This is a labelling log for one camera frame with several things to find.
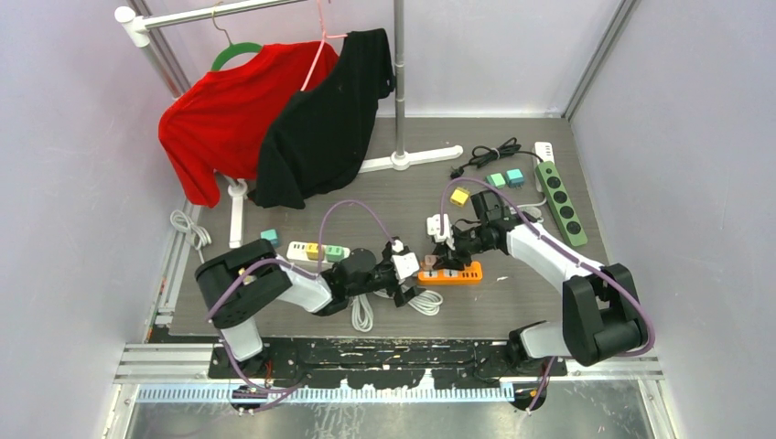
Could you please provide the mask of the brown plug adapter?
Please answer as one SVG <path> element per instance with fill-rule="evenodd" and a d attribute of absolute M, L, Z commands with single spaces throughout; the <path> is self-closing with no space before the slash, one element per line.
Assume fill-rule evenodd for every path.
<path fill-rule="evenodd" d="M 434 271 L 437 270 L 437 262 L 439 258 L 436 255 L 429 254 L 424 257 L 424 260 L 421 262 L 421 268 L 424 271 Z"/>

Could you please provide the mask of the orange power strip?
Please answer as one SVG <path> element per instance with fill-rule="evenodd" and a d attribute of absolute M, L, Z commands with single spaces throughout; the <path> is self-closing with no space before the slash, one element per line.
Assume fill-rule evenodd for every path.
<path fill-rule="evenodd" d="M 479 284 L 483 279 L 480 262 L 474 261 L 464 270 L 439 269 L 422 271 L 417 274 L 417 281 L 425 286 L 450 286 Z"/>

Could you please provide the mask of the yellow plug adapter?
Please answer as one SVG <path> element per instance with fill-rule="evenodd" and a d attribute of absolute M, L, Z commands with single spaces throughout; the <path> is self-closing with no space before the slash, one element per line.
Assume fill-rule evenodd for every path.
<path fill-rule="evenodd" d="M 449 202 L 458 207 L 464 207 L 469 201 L 470 192 L 464 187 L 456 187 L 449 196 Z"/>

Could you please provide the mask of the green plug adapter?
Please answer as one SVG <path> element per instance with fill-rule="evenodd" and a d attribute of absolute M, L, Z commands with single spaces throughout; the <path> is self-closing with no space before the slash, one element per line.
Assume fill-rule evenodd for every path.
<path fill-rule="evenodd" d="M 498 189 L 501 189 L 507 185 L 507 181 L 502 173 L 494 173 L 486 176 L 486 182 Z"/>

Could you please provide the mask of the teal plug adapter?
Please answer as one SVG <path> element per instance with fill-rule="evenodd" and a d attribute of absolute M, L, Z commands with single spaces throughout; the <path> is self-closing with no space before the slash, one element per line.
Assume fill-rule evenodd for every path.
<path fill-rule="evenodd" d="M 522 187 L 525 183 L 525 176 L 521 169 L 514 168 L 505 172 L 505 179 L 508 187 Z"/>

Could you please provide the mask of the green power strip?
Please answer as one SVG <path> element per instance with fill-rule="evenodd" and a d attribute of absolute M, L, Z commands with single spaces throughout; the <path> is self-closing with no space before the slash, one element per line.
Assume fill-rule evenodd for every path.
<path fill-rule="evenodd" d="M 586 232 L 555 163 L 540 162 L 535 168 L 535 174 L 563 241 L 571 247 L 586 245 L 588 243 Z"/>

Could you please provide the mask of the white power strip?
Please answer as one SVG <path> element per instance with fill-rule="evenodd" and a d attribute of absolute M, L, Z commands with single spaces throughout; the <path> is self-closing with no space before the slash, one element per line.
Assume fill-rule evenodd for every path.
<path fill-rule="evenodd" d="M 302 241 L 289 242 L 286 249 L 286 258 L 289 261 L 317 263 L 318 261 L 310 261 L 305 255 L 305 246 L 307 243 L 308 242 L 302 242 Z M 324 250 L 325 246 L 326 245 L 322 247 L 322 251 L 320 254 L 321 256 L 320 261 L 322 265 L 331 265 L 334 262 L 327 262 L 325 259 L 325 250 Z M 346 252 L 347 252 L 346 257 L 348 257 L 350 255 L 350 248 L 348 247 L 344 247 L 344 248 L 346 249 Z"/>
<path fill-rule="evenodd" d="M 555 152 L 553 145 L 549 142 L 535 142 L 533 152 L 541 158 L 541 162 L 554 163 Z"/>

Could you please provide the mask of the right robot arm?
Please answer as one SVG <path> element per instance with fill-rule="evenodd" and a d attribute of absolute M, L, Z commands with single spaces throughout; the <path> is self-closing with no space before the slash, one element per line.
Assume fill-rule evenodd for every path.
<path fill-rule="evenodd" d="M 461 271 L 473 255 L 500 251 L 532 268 L 561 295 L 559 320 L 510 333 L 507 356 L 514 372 L 531 375 L 551 357 L 590 366 L 638 355 L 651 345 L 652 331 L 624 265 L 604 265 L 575 252 L 491 190 L 475 194 L 471 203 L 477 218 L 467 230 L 445 213 L 426 219 L 426 233 L 436 245 L 434 267 Z"/>

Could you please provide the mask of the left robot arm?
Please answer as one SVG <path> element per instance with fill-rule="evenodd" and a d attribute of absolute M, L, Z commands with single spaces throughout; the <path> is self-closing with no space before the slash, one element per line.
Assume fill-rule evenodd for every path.
<path fill-rule="evenodd" d="M 409 281 L 419 270 L 415 254 L 399 239 L 387 242 L 380 256 L 363 248 L 349 251 L 320 273 L 295 265 L 259 239 L 204 262 L 195 280 L 208 307 L 206 318 L 231 353 L 233 368 L 253 378 L 267 363 L 254 317 L 273 301 L 330 316 L 354 297 L 383 292 L 402 307 L 425 293 Z"/>

